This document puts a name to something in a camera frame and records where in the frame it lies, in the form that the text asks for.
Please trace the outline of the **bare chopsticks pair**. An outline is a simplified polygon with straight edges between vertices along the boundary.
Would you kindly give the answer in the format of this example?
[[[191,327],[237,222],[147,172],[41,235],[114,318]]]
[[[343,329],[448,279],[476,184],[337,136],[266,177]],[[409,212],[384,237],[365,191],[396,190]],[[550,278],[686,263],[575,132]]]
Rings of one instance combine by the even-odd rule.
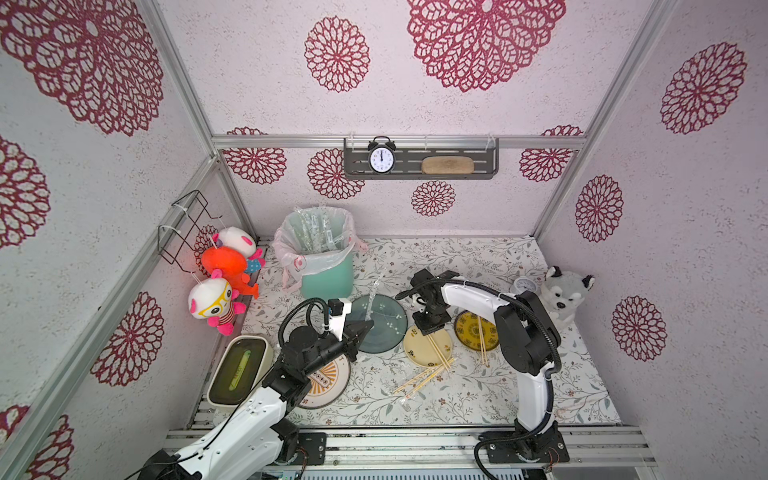
[[[486,367],[489,367],[489,359],[487,355],[486,350],[486,342],[485,342],[485,335],[484,335],[484,319],[482,317],[477,317],[477,324],[478,324],[478,335],[480,340],[480,352],[481,352],[481,360],[482,364]]]
[[[434,339],[434,336],[432,334],[426,335],[425,338],[430,342],[433,350],[436,352],[438,358],[440,359],[444,369],[446,371],[449,371],[451,363],[443,354],[440,344]]]

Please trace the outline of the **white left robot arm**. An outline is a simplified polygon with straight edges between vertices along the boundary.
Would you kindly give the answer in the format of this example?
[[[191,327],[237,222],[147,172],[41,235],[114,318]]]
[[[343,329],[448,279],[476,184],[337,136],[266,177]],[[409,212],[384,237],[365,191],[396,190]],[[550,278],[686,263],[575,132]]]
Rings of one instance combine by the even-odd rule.
[[[135,475],[139,479],[247,479],[296,453],[299,427],[287,415],[311,390],[310,375],[344,355],[356,359],[374,322],[355,321],[342,334],[296,328],[277,361],[249,397],[208,434],[169,455],[156,452]]]

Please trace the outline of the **clear chopstick wrapper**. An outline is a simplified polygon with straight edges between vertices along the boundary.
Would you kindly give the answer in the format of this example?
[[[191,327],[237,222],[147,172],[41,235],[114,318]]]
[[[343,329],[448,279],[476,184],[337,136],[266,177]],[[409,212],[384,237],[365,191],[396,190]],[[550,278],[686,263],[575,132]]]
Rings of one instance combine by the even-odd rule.
[[[365,320],[370,321],[372,319],[372,312],[373,312],[373,305],[375,301],[375,297],[378,293],[379,286],[381,284],[381,280],[383,278],[384,274],[380,273],[374,282],[372,283],[370,290],[369,290],[369,296],[368,296],[368,304],[366,307],[366,313],[365,313]]]

